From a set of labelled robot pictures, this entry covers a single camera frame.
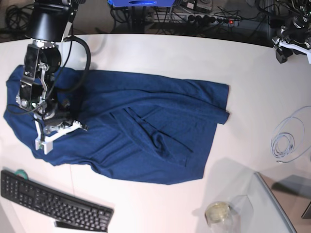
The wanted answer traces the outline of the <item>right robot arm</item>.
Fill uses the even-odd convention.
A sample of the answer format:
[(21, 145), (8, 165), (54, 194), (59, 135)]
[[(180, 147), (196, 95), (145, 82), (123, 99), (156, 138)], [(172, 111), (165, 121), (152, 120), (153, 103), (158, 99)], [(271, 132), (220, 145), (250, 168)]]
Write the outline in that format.
[[(39, 124), (39, 131), (76, 129), (88, 130), (86, 125), (75, 120), (69, 108), (61, 105), (57, 94), (70, 93), (78, 89), (90, 68), (91, 54), (87, 43), (69, 35), (78, 7), (83, 0), (36, 0), (26, 29), (26, 36), (32, 39), (28, 45), (15, 105), (19, 111), (10, 110), (12, 115), (30, 115)], [(63, 72), (62, 57), (58, 48), (60, 42), (77, 42), (86, 51), (86, 66), (79, 81), (70, 88), (56, 88)]]

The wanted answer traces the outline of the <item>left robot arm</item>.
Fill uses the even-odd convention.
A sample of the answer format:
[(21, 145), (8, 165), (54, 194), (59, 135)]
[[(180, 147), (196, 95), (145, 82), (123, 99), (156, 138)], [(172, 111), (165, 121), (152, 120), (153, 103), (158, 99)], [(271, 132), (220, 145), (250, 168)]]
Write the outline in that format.
[(256, 0), (256, 9), (269, 18), (276, 59), (283, 64), (292, 55), (305, 55), (311, 62), (311, 2), (309, 0), (278, 0), (287, 13), (275, 14), (261, 7)]

